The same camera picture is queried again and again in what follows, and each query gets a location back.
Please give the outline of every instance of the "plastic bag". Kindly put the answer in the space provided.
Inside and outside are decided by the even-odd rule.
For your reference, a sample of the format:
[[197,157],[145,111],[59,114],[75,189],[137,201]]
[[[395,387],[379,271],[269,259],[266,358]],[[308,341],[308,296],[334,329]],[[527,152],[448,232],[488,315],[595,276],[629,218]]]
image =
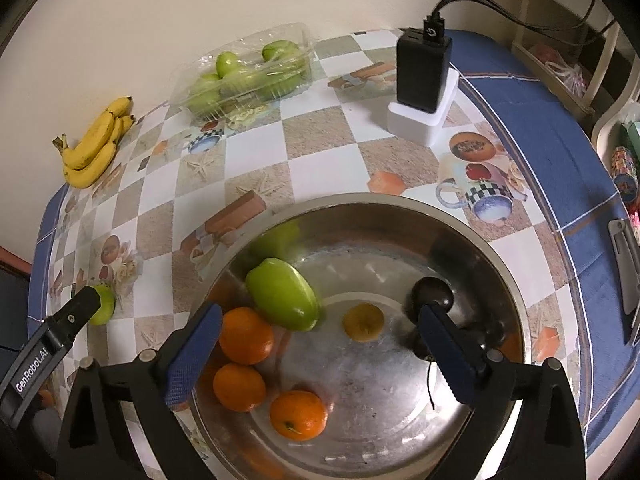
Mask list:
[[530,52],[554,73],[569,92],[576,97],[584,96],[587,84],[579,65],[576,64],[572,67],[567,65],[556,49],[544,43],[537,43],[531,47]]
[[556,75],[562,84],[566,86],[569,92],[576,97],[584,96],[584,93],[587,91],[587,85],[582,77],[582,70],[580,70],[578,65],[571,67],[567,65],[564,60],[562,63],[547,61],[545,65]]
[[232,41],[184,69],[169,102],[204,124],[303,91],[311,83],[313,47],[302,23]]

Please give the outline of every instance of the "black power adapter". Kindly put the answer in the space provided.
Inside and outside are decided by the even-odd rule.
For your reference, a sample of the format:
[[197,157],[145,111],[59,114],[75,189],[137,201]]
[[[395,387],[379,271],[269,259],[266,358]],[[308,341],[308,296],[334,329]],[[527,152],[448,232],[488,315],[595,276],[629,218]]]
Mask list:
[[423,30],[410,28],[400,36],[396,44],[400,104],[435,113],[447,81],[451,45],[451,38],[444,35],[444,20],[437,14],[427,16]]

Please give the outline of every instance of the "blue gripper pad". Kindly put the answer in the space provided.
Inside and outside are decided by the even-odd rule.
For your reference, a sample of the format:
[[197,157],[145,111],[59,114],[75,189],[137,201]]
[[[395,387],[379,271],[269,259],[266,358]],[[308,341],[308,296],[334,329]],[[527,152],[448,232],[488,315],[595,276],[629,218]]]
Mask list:
[[428,305],[420,309],[418,314],[420,337],[435,357],[438,368],[456,400],[461,404],[473,406],[476,370],[452,336],[452,332],[457,330],[456,325],[447,314],[444,314],[444,311],[441,316],[438,316]]
[[190,319],[182,330],[189,330],[193,325],[191,335],[169,364],[166,372],[166,389],[164,402],[168,406],[175,406],[187,400],[193,390],[198,377],[207,363],[209,354],[218,341],[222,330],[222,309],[219,305],[211,303],[206,313],[198,321],[198,313]]

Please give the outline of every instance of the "white box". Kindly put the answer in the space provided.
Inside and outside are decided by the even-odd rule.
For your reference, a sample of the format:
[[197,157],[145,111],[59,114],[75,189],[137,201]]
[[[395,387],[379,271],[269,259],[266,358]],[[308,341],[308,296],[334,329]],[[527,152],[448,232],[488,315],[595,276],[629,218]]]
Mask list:
[[422,146],[433,146],[456,95],[459,77],[457,70],[449,68],[442,99],[433,114],[391,101],[386,110],[387,131]]

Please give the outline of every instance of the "black cable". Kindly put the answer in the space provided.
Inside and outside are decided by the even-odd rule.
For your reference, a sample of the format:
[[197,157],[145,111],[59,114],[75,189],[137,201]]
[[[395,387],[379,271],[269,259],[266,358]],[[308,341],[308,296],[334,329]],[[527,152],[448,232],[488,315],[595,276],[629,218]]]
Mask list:
[[429,367],[427,368],[427,393],[429,394],[429,401],[431,402],[431,409],[435,412],[436,405],[433,402],[433,397],[431,397],[431,387],[429,386],[429,375],[431,375],[431,365],[433,361],[429,361]]
[[[506,10],[503,6],[501,6],[500,4],[498,4],[497,2],[495,2],[493,0],[440,0],[436,4],[436,6],[433,8],[433,12],[431,13],[431,17],[434,18],[434,19],[439,19],[440,10],[443,7],[449,5],[449,4],[453,3],[453,2],[461,2],[461,1],[474,2],[476,4],[480,4],[480,5],[483,5],[485,7],[488,7],[490,9],[494,10],[495,12],[498,12],[501,16],[504,16],[508,20],[511,20],[512,22],[516,23],[517,25],[519,25],[521,27],[524,27],[524,28],[526,28],[528,30],[532,30],[533,32],[536,32],[538,34],[541,34],[542,36],[545,36],[546,38],[551,38],[552,40],[559,41],[560,43],[564,43],[564,44],[567,44],[569,46],[586,46],[588,44],[594,43],[595,41],[597,41],[600,38],[600,36],[602,34],[604,34],[607,30],[609,30],[616,23],[616,20],[611,20],[609,23],[607,23],[607,25],[605,25],[604,28],[602,28],[601,30],[596,32],[596,36],[594,38],[591,38],[590,40],[585,41],[583,43],[573,43],[571,41],[562,40],[561,38],[556,38],[555,36],[547,34],[546,30],[554,30],[554,31],[571,30],[572,28],[576,28],[575,26],[569,27],[569,28],[559,28],[559,27],[544,27],[544,26],[540,26],[540,25],[533,25],[531,23],[526,23],[526,22],[523,22],[522,20],[518,19],[516,16],[514,16],[508,10]],[[593,9],[594,3],[595,3],[595,0],[592,0],[592,4],[590,5],[589,10],[587,11],[587,15],[585,15],[585,18],[589,17],[589,13]],[[582,23],[577,25],[578,27],[580,27],[584,23],[583,20],[581,20]]]
[[[433,13],[438,13],[440,11],[440,9],[442,7],[444,7],[445,5],[448,5],[448,4],[450,4],[452,2],[456,2],[456,1],[460,1],[460,0],[440,0],[436,4],[436,7],[433,9],[432,14]],[[555,32],[561,31],[561,30],[572,30],[572,29],[580,28],[581,26],[583,26],[584,23],[589,18],[589,16],[591,15],[591,12],[593,11],[593,7],[596,4],[596,0],[591,0],[591,3],[589,4],[589,8],[587,9],[587,12],[584,14],[582,19],[578,23],[576,23],[575,25],[568,25],[566,27],[548,27],[546,25],[534,25],[533,23],[521,22],[514,14],[511,14],[508,10],[506,10],[503,6],[498,4],[495,0],[484,0],[484,1],[486,2],[486,6],[487,7],[491,7],[492,9],[496,10],[497,12],[500,12],[503,16],[505,16],[506,18],[509,18],[510,20],[515,20],[520,25],[527,25],[529,27],[533,27],[533,28],[536,28],[536,29],[550,30],[550,31],[555,31]]]

